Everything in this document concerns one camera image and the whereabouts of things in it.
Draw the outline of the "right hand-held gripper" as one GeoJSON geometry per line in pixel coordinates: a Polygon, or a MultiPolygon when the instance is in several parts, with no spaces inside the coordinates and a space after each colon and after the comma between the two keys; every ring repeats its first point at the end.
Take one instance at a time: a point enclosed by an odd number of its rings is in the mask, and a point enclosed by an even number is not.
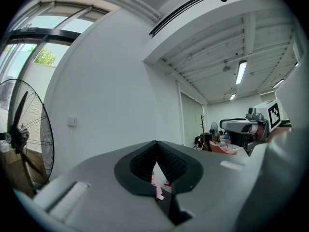
{"type": "Polygon", "coordinates": [[[254,107],[249,107],[244,118],[223,119],[220,128],[246,136],[244,150],[251,155],[257,144],[264,143],[270,133],[281,124],[281,115],[277,100],[268,100],[254,107]],[[265,124],[261,140],[257,140],[256,131],[258,124],[265,124]]]}

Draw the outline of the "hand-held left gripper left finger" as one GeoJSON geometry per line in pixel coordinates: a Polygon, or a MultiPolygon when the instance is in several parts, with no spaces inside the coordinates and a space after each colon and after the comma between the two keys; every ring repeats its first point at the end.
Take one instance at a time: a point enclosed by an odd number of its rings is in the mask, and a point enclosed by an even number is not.
{"type": "Polygon", "coordinates": [[[156,141],[103,153],[54,179],[34,199],[15,195],[38,228],[34,232],[172,232],[155,187],[130,169],[131,159],[156,141]]]}

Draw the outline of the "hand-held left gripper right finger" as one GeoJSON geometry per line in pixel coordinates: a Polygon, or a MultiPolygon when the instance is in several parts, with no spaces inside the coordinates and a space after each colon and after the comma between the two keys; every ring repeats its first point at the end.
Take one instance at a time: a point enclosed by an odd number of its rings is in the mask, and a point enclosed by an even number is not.
{"type": "Polygon", "coordinates": [[[169,217],[156,232],[237,232],[237,219],[260,174],[265,147],[250,157],[156,144],[171,183],[169,217]]]}

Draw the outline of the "person's right hand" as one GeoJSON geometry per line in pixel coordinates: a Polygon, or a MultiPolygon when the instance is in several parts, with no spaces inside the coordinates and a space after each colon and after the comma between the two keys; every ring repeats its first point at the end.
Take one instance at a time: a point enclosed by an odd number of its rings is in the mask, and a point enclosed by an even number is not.
{"type": "Polygon", "coordinates": [[[256,131],[256,138],[257,140],[261,140],[261,138],[263,137],[264,134],[264,130],[265,130],[265,124],[258,124],[258,128],[256,131]]]}

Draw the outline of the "small black standing fan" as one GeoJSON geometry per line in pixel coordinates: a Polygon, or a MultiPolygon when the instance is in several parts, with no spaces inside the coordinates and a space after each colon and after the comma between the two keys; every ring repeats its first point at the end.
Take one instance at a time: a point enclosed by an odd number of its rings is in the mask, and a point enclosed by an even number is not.
{"type": "Polygon", "coordinates": [[[210,128],[210,134],[212,135],[212,140],[216,142],[218,140],[218,134],[219,134],[218,125],[216,122],[212,122],[210,128]]]}

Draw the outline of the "pink chair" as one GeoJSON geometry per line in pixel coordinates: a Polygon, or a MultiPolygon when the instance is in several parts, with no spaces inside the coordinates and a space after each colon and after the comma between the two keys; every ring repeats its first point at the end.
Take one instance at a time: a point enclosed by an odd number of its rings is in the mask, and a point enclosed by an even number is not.
{"type": "Polygon", "coordinates": [[[221,147],[221,146],[218,146],[217,144],[215,144],[212,141],[209,141],[209,144],[210,144],[210,148],[211,148],[212,152],[222,153],[222,154],[229,154],[227,146],[221,147]]]}

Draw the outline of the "wooden coat rack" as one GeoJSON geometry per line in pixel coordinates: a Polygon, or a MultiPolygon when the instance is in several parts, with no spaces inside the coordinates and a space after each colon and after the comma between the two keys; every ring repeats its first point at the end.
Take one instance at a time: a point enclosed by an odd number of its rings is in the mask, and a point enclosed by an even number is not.
{"type": "Polygon", "coordinates": [[[202,127],[202,136],[201,138],[203,139],[202,140],[202,150],[206,151],[206,142],[205,142],[205,131],[204,131],[204,116],[203,115],[200,115],[200,118],[201,118],[201,127],[202,127]]]}

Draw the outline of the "white roller blind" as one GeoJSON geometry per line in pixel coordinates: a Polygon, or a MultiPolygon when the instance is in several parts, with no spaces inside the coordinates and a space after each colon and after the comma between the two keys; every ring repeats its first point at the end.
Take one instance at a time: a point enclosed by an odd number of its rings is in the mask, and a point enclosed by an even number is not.
{"type": "Polygon", "coordinates": [[[184,145],[192,148],[195,138],[202,134],[201,116],[204,115],[203,106],[196,100],[181,93],[183,108],[184,145]]]}

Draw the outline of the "pink detergent pouch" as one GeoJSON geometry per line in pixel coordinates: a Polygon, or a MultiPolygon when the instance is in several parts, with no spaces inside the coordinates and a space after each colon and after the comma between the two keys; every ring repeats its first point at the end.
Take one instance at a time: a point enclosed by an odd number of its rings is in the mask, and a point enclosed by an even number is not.
{"type": "Polygon", "coordinates": [[[152,180],[151,180],[151,184],[155,187],[156,190],[156,199],[157,200],[164,200],[164,196],[163,196],[163,191],[161,189],[159,180],[157,179],[157,177],[155,176],[155,173],[152,172],[152,180]]]}

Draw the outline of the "large black floor fan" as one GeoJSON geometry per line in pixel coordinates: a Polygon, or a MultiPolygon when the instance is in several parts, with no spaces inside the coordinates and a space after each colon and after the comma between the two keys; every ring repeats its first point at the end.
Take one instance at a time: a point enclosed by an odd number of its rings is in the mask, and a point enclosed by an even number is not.
{"type": "Polygon", "coordinates": [[[21,79],[0,84],[0,167],[14,189],[34,197],[48,182],[55,149],[37,92],[21,79]]]}

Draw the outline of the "black linear air vent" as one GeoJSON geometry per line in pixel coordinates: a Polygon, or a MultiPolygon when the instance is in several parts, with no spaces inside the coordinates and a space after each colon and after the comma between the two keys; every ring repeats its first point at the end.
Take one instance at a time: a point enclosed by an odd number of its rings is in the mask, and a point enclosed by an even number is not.
{"type": "Polygon", "coordinates": [[[150,31],[149,35],[153,38],[160,30],[162,30],[168,23],[170,23],[173,19],[177,16],[182,14],[184,11],[188,10],[189,8],[193,7],[194,5],[202,2],[204,0],[189,0],[188,2],[184,3],[173,12],[168,14],[165,18],[160,20],[160,22],[150,31]]]}

